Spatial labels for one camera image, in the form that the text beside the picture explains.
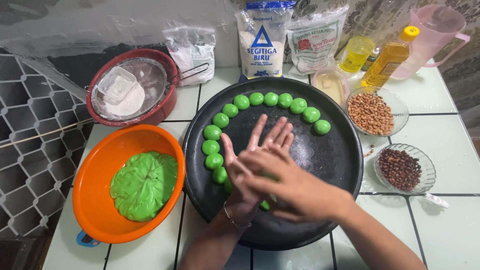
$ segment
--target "countertop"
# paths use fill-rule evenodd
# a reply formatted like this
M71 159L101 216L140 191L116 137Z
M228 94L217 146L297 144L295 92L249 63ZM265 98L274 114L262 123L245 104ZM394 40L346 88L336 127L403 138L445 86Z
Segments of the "countertop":
M309 83L308 76L285 77ZM177 88L172 114L159 126L180 145L190 121L213 95L238 81L240 68L217 69L202 85ZM350 87L358 87L351 80ZM480 162L437 68L422 68L408 80L390 79L384 88L400 96L410 117L405 127L390 137L359 134L363 152L392 143L418 147L437 170L430 193L446 200L450 208L425 203L422 196L404 196L382 186L373 170L374 155L364 158L365 169L357 203L408 245L430 270L480 269ZM94 125L82 160L105 136L117 128ZM152 232L135 241L97 247L76 244L80 232L72 209L72 189L53 236L44 270L173 270L184 250L206 223L186 194L181 194L170 215ZM225 269L239 270L351 270L367 269L340 227L319 241L293 250L261 251L240 245Z

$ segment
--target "orange plastic bowl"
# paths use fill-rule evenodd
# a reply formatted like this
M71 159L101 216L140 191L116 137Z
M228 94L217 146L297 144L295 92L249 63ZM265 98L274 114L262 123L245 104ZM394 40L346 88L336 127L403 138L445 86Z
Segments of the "orange plastic bowl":
M172 196L154 219L133 222L115 208L109 193L110 182L131 156L152 150L177 160L177 183ZM180 196L184 179L185 158L170 133L154 125L124 127L100 141L83 161L73 187L73 212L80 227L100 242L132 241L155 229L168 216Z

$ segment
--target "bracelet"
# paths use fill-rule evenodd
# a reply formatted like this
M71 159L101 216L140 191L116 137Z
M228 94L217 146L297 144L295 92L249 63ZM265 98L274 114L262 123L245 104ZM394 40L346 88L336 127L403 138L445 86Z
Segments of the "bracelet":
M232 223L233 225L235 225L235 227L239 228L239 229L246 229L246 228L250 228L252 226L252 223L248 223L248 225L238 225L235 223L235 221L233 221L233 219L228 215L227 213L227 208L225 208L225 203L223 203L223 212L225 213L225 215L227 216L227 218L230 220L230 223Z

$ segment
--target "small bottle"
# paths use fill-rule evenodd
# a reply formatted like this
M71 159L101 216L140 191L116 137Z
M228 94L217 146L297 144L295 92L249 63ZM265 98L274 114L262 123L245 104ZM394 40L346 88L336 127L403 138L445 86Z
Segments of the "small bottle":
M384 86L396 68L412 53L412 41L419 32L418 28L407 26L400 34L400 38L393 42L387 42L378 59L363 75L361 85Z
M368 37L352 37L347 43L338 66L345 72L359 71L372 52L373 47L373 41Z
M367 58L367 60L365 61L365 63L363 64L363 66L361 67L361 70L362 71L367 71L369 67L372 66L373 62L375 62L375 60L377 60L378 58L378 53L380 52L380 48L375 48L372 53L370 54L370 56Z

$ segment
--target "pitcher handle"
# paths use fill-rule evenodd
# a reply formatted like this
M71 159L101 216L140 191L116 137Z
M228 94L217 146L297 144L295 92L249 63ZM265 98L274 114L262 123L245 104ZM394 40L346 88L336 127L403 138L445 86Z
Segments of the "pitcher handle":
M439 66L441 64L443 64L450 56L452 56L452 54L454 54L456 51L458 51L461 47L463 47L465 44L467 44L467 42L470 41L470 36L467 36L467 35L464 35L462 33L457 33L455 35L456 38L459 38L459 39L462 39L462 43L460 43L455 49L453 49L447 56L445 56L445 58L443 58L441 61L437 62L437 63L433 63L433 64L425 64L424 67L436 67L436 66Z

